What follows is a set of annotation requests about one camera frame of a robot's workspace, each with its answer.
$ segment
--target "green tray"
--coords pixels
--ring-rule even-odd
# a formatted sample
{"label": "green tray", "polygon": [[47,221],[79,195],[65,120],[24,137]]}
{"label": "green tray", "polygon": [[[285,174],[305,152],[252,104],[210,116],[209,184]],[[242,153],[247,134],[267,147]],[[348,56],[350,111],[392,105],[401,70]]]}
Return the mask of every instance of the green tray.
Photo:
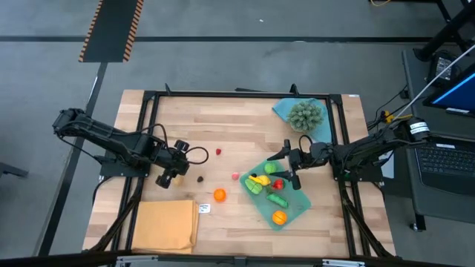
{"label": "green tray", "polygon": [[[289,203],[288,208],[282,208],[279,205],[266,199],[267,191],[265,188],[263,188],[259,194],[257,195],[253,194],[246,187],[246,184],[244,183],[244,181],[249,178],[249,175],[251,174],[257,174],[258,176],[267,175],[268,178],[272,182],[271,185],[274,183],[275,180],[282,179],[280,177],[274,177],[274,176],[266,174],[266,172],[264,171],[264,166],[266,163],[268,163],[268,161],[265,160],[261,164],[257,165],[251,171],[248,171],[243,176],[241,176],[239,181],[241,185],[243,186],[244,191],[246,191],[247,194],[251,197],[255,206],[258,207],[259,212],[262,214],[262,216],[267,221],[267,223],[269,223],[269,226],[274,231],[280,231],[283,227],[290,224],[295,218],[297,218],[300,214],[302,214],[304,211],[310,208],[312,203],[310,203],[308,197],[304,194],[302,190],[294,190],[292,188],[292,184],[286,179],[283,179],[285,182],[284,189],[282,190],[272,189],[272,191],[274,191],[277,195],[283,197]],[[278,161],[273,161],[273,163],[277,167],[277,171],[285,171],[285,168]],[[287,221],[285,224],[277,225],[272,221],[272,215],[276,211],[283,211],[287,214]]]}

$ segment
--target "light blue towel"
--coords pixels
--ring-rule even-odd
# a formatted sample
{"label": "light blue towel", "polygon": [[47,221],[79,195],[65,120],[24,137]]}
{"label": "light blue towel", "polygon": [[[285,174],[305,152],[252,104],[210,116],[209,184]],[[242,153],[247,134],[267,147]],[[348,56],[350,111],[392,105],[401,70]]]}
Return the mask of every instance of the light blue towel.
{"label": "light blue towel", "polygon": [[320,107],[321,114],[324,119],[324,121],[318,125],[315,130],[306,133],[306,135],[312,137],[313,142],[332,142],[332,131],[330,130],[330,121],[328,120],[327,107],[318,99],[284,98],[277,102],[277,104],[275,104],[272,109],[283,121],[287,122],[287,115],[289,114],[290,109],[292,109],[295,104],[298,104],[302,101],[311,101],[311,103],[317,107]]}

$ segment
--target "toy orange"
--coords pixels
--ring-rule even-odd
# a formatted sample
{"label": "toy orange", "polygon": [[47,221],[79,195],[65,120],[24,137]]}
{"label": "toy orange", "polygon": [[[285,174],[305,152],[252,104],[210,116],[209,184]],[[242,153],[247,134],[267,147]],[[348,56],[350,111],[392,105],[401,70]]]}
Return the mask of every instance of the toy orange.
{"label": "toy orange", "polygon": [[283,225],[287,221],[287,214],[283,211],[276,211],[272,215],[272,221],[274,221],[275,224]]}
{"label": "toy orange", "polygon": [[214,197],[214,200],[218,202],[222,202],[226,199],[226,191],[224,191],[224,189],[222,188],[216,189],[214,190],[213,197]]}

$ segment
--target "yellow cloth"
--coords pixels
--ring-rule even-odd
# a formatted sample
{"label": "yellow cloth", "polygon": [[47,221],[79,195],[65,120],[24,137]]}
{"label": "yellow cloth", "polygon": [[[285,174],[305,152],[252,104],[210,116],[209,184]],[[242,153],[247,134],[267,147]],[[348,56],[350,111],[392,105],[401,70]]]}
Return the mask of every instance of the yellow cloth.
{"label": "yellow cloth", "polygon": [[198,205],[194,200],[141,202],[132,249],[190,254],[197,230]]}

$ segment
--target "concrete floor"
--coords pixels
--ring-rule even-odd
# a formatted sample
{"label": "concrete floor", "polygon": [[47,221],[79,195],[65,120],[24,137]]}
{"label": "concrete floor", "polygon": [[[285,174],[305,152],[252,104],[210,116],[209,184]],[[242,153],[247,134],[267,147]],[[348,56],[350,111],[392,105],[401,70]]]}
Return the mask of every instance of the concrete floor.
{"label": "concrete floor", "polygon": [[[97,0],[4,0],[1,35],[84,35]],[[457,11],[454,1],[446,3]],[[366,0],[148,0],[138,36],[432,36],[445,24],[435,4]],[[99,64],[78,63],[81,43],[0,43],[0,161],[30,171],[0,179],[0,258],[34,253],[70,148],[51,124],[63,108],[83,108]],[[401,51],[408,44],[136,43],[131,61],[109,64],[94,118],[113,124],[124,89],[357,93],[364,113],[405,85]],[[403,103],[396,99],[389,109]],[[103,154],[86,144],[85,150]],[[80,251],[99,166],[81,156],[52,254]],[[427,219],[411,231],[410,200],[387,197],[397,254],[409,260],[468,266],[475,225]]]}

